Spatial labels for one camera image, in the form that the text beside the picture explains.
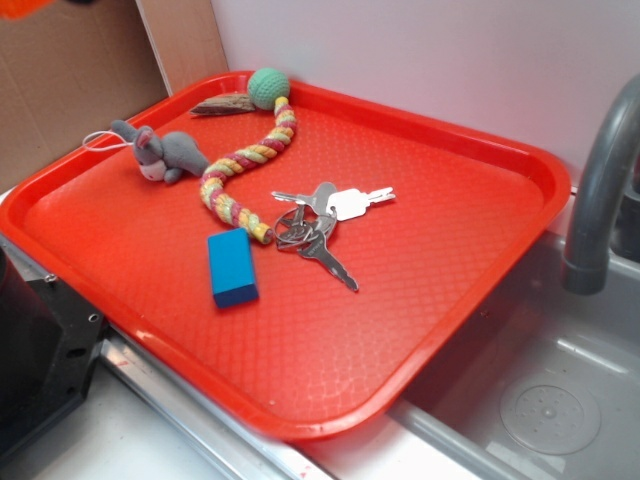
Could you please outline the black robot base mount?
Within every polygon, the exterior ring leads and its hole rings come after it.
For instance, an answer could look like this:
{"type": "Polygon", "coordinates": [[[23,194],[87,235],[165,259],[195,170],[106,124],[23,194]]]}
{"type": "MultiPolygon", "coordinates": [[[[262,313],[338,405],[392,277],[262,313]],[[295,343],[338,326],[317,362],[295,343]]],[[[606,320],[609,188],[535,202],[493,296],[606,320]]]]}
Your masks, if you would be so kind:
{"type": "Polygon", "coordinates": [[[87,397],[104,315],[60,279],[26,280],[1,254],[1,461],[87,397]]]}

